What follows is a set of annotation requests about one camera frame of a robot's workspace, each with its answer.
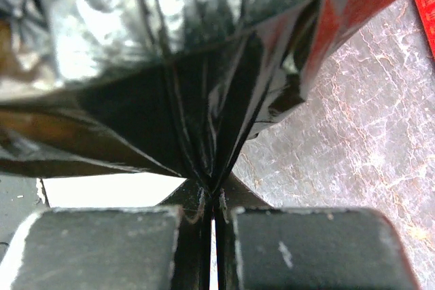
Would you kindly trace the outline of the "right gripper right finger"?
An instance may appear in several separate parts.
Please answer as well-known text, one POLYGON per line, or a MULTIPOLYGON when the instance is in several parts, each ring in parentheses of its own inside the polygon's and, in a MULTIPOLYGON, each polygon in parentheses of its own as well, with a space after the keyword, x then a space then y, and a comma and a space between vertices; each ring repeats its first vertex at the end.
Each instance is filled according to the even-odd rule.
POLYGON ((275 208, 235 176, 213 204, 220 289, 418 289, 390 220, 368 208, 275 208))

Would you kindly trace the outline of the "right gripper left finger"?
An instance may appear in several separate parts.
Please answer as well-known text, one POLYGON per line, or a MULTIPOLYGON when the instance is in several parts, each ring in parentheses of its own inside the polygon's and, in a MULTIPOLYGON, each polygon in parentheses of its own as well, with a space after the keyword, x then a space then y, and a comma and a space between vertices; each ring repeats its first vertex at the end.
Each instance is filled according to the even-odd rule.
POLYGON ((18 227, 2 289, 208 289, 211 196, 183 182, 156 206, 46 209, 18 227))

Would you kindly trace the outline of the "black trash bag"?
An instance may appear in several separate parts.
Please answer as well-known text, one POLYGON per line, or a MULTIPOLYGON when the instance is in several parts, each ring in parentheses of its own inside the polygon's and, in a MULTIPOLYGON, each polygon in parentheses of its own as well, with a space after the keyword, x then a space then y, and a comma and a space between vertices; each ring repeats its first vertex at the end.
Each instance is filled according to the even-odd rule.
POLYGON ((1 0, 1 172, 223 179, 395 0, 1 0))

